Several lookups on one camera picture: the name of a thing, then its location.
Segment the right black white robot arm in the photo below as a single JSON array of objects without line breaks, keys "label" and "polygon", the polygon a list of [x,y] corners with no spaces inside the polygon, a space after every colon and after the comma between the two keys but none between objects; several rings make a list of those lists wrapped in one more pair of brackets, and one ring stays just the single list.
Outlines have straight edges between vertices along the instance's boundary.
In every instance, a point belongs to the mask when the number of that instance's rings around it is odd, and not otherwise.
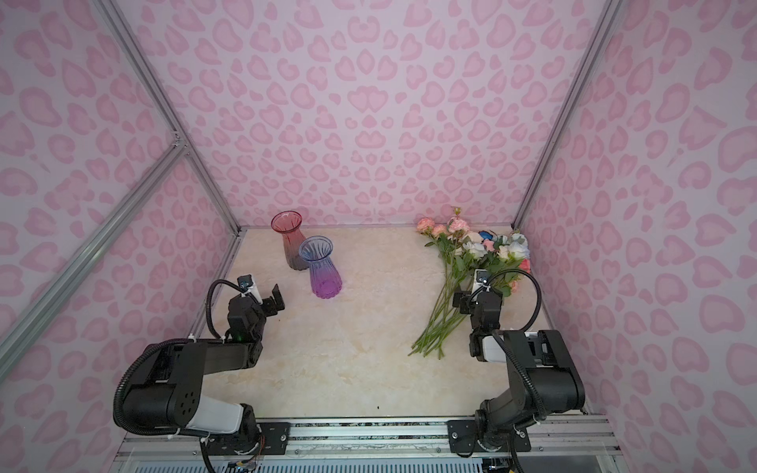
[{"label": "right black white robot arm", "polygon": [[509,383],[484,400],[471,420],[447,422],[449,449],[458,456],[530,451],[529,427],[585,404],[583,382],[560,332],[500,329],[501,305],[495,291],[453,296],[453,307],[470,317],[470,356],[505,364]]}]

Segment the pink carnation flower stem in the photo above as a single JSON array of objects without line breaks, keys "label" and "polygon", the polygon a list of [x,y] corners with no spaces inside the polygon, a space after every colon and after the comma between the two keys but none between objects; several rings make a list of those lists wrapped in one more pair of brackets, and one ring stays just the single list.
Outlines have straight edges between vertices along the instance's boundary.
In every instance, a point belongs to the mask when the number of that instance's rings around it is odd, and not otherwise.
[{"label": "pink carnation flower stem", "polygon": [[459,217],[459,209],[445,223],[436,223],[431,218],[422,218],[416,231],[429,238],[426,248],[435,248],[444,266],[444,283],[432,309],[426,332],[430,332],[447,311],[451,294],[466,278],[468,262],[465,258],[465,239],[470,231],[469,224]]}]

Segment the left aluminium frame profile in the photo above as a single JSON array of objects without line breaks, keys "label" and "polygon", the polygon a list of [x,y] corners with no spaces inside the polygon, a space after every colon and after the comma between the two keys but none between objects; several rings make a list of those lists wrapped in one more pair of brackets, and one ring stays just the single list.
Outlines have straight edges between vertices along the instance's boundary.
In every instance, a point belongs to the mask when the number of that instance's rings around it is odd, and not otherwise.
[{"label": "left aluminium frame profile", "polygon": [[51,325],[53,317],[61,311],[71,296],[79,290],[84,280],[92,274],[116,240],[124,233],[138,214],[181,162],[187,162],[206,191],[216,211],[225,223],[230,236],[229,244],[221,259],[215,265],[217,277],[227,274],[234,260],[235,252],[244,236],[242,227],[233,216],[231,207],[222,195],[219,185],[211,177],[209,167],[203,163],[201,154],[189,137],[187,127],[181,122],[177,107],[169,98],[166,87],[161,84],[155,68],[147,59],[137,33],[128,22],[124,11],[116,1],[92,1],[103,24],[110,30],[120,53],[128,60],[136,79],[150,97],[151,103],[165,120],[173,135],[173,142],[167,147],[150,169],[146,169],[134,187],[112,207],[112,212],[90,236],[69,257],[53,279],[39,292],[21,313],[17,321],[9,326],[6,337],[1,341],[1,378],[6,380],[19,366],[27,352],[37,343],[41,335]]}]

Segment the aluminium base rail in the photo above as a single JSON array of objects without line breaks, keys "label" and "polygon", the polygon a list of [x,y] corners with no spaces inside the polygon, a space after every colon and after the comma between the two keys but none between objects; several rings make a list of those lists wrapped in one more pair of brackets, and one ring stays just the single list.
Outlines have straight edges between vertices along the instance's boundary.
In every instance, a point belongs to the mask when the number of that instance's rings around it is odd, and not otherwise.
[{"label": "aluminium base rail", "polygon": [[[552,416],[507,445],[483,449],[470,417],[271,418],[264,444],[232,451],[188,437],[129,435],[112,472],[627,472],[599,415]],[[517,460],[518,467],[513,465]]]}]

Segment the red glass vase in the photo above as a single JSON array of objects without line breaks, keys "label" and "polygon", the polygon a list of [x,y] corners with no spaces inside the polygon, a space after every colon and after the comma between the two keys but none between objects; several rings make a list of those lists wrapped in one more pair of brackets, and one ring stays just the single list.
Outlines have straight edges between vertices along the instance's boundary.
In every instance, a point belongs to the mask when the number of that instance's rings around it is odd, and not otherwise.
[{"label": "red glass vase", "polygon": [[289,267],[296,271],[309,269],[309,264],[299,254],[299,248],[306,237],[301,231],[303,217],[296,211],[283,211],[271,220],[271,228],[282,236],[284,254]]}]

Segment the pile of artificial flowers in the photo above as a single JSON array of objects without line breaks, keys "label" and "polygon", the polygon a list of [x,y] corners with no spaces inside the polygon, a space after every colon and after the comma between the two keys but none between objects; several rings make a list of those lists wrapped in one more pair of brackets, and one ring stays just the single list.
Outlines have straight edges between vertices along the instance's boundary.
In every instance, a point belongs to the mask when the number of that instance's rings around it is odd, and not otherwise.
[{"label": "pile of artificial flowers", "polygon": [[437,250],[443,262],[444,283],[426,327],[411,346],[411,353],[442,358],[443,344],[464,319],[462,311],[453,306],[455,292],[472,292],[474,273],[484,270],[492,276],[500,274],[493,287],[506,297],[512,295],[522,279],[521,273],[530,272],[530,248],[526,236],[518,231],[503,235],[476,232],[459,211],[445,223],[424,217],[418,221],[416,231],[428,239],[428,248]]}]

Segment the purple blue glass vase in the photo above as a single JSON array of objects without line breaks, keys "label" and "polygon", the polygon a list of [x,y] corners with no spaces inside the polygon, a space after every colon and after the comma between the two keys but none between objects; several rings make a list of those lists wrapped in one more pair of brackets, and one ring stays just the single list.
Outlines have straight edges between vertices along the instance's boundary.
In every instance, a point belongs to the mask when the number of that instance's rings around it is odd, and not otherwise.
[{"label": "purple blue glass vase", "polygon": [[320,299],[332,299],[342,289],[342,279],[331,260],[333,242],[326,236],[310,236],[299,247],[299,256],[309,266],[311,290]]}]

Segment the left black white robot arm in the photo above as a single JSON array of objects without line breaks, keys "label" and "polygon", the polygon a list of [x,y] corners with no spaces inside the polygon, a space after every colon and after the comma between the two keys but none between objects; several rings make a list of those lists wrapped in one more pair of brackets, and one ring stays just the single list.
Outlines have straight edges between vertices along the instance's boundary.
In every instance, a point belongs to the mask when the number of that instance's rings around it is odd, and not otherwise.
[{"label": "left black white robot arm", "polygon": [[252,406],[220,401],[202,392],[205,376],[254,368],[263,351],[265,325],[285,309],[279,288],[260,297],[248,275],[232,285],[226,334],[175,338],[151,344],[132,363],[114,392],[114,423],[143,437],[197,438],[208,455],[258,455],[265,435]]}]

